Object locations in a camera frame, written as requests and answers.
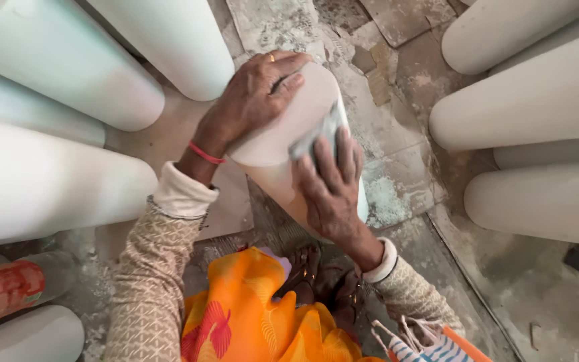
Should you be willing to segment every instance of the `striped cloth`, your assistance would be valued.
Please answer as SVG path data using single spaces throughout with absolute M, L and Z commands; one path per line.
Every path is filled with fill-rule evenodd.
M 381 344 L 392 362 L 492 362 L 479 349 L 455 333 L 450 327 L 440 323 L 430 323 L 418 319 L 402 317 L 400 325 L 404 331 L 401 337 L 390 332 L 379 321 L 372 323 L 372 334 Z M 423 332 L 423 339 L 431 345 L 424 347 L 407 327 L 418 325 Z M 383 343 L 378 330 L 390 336 L 390 342 Z

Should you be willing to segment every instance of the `hand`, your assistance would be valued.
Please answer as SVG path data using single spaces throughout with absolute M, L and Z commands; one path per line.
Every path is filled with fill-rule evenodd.
M 314 155 L 319 173 L 309 155 L 297 162 L 299 187 L 308 206 L 308 224 L 341 247 L 362 271 L 370 271 L 381 264 L 383 244 L 357 214 L 363 154 L 344 127 L 336 132 L 336 144 L 337 161 L 325 137 L 317 138 Z
M 202 118 L 194 144 L 208 155 L 222 158 L 232 142 L 266 126 L 285 111 L 305 82 L 295 72 L 311 60 L 309 54 L 283 50 L 254 55 L 238 69 L 222 96 Z M 217 165 L 189 149 L 175 166 L 206 186 L 217 169 Z

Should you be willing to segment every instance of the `red thread bracelet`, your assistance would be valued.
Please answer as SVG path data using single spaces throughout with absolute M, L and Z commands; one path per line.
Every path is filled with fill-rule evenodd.
M 206 154 L 202 149 L 198 148 L 198 146 L 196 144 L 194 144 L 194 141 L 189 141 L 189 148 L 197 153 L 200 157 L 202 157 L 203 159 L 213 163 L 213 164 L 223 164 L 225 162 L 224 159 L 218 159 L 214 156 L 210 156 L 208 154 Z

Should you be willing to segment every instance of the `sleeve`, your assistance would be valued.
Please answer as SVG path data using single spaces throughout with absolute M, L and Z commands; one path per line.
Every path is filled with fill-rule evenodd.
M 182 273 L 218 190 L 167 162 L 113 278 L 105 361 L 179 361 Z
M 441 321 L 463 336 L 464 326 L 446 302 L 446 297 L 397 255 L 392 241 L 387 238 L 379 240 L 385 246 L 382 264 L 364 273 L 363 278 L 377 290 L 390 318 L 398 323 L 401 316 Z

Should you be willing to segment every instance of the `white cuff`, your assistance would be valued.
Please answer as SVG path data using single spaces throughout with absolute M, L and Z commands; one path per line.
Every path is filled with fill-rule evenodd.
M 392 272 L 392 269 L 394 269 L 394 266 L 397 264 L 397 248 L 394 246 L 392 241 L 388 238 L 378 239 L 383 243 L 383 258 L 381 265 L 374 270 L 370 270 L 363 274 L 364 280 L 370 284 L 382 281 L 385 277 L 390 275 L 390 272 Z
M 207 188 L 176 169 L 173 161 L 167 161 L 162 166 L 153 202 L 172 217 L 201 218 L 218 194 L 217 189 Z

